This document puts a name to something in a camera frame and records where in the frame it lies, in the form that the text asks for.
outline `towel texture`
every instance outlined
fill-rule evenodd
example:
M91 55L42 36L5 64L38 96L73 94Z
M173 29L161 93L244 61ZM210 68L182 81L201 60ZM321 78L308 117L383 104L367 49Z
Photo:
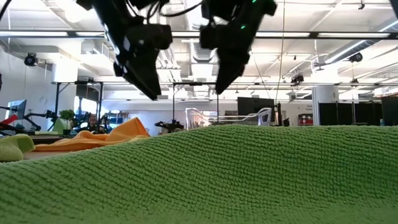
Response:
M24 159L23 153L35 149L33 140L26 134L0 139L0 162L13 162Z
M110 134L91 134L81 131L72 139L62 139L53 144L39 144L35 151L79 151L130 141L138 136L149 137L138 118L119 125Z
M397 131L213 126L3 164L0 220L396 224Z

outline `white pillar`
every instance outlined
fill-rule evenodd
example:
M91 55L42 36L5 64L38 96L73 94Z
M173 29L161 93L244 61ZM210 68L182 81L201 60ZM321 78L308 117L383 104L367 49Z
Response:
M319 103L338 101L338 86L315 86L312 88L313 125L320 125Z

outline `security camera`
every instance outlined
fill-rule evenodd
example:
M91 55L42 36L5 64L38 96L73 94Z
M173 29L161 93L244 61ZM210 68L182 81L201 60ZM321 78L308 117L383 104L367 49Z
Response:
M28 53L24 60L25 65L29 67L37 66L38 62L39 61L37 60L36 53Z
M303 74L299 73L299 74L292 76L292 81L290 83L297 85L302 82L304 82L304 76L303 76Z
M362 61L363 56L361 53L356 53L353 56L351 56L350 58L348 58L348 60L353 63L353 62L360 62Z

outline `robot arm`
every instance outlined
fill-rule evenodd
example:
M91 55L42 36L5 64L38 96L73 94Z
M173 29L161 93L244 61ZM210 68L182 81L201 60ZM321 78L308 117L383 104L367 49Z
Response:
M168 49L172 43L169 25L144 24L142 16L132 16L128 6L141 10L151 6L159 11L169 0L77 0L89 10L94 8L104 26L108 40L116 52L115 75L124 77L150 99L161 95L155 62L159 50ZM186 9L175 15L179 16ZM249 62L249 49L265 14L274 15L274 0L203 0L202 16L209 20L200 31L200 43L204 49L217 49L220 69L216 92L221 94L236 78L243 74ZM213 17L228 21L226 25L214 24Z

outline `black partition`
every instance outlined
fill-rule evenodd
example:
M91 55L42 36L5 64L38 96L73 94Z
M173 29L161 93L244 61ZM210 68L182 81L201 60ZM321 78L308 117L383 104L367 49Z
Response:
M368 125L380 125L382 118L382 109L380 103L356 103L355 122L367 123Z
M354 123L353 104L352 103L338 103L338 125L352 125Z
M380 103L319 103L320 125L380 125Z
M319 120L320 125L338 125L336 103L320 103L319 104Z
M398 97L389 96L381 98L382 114L386 125L398 125Z

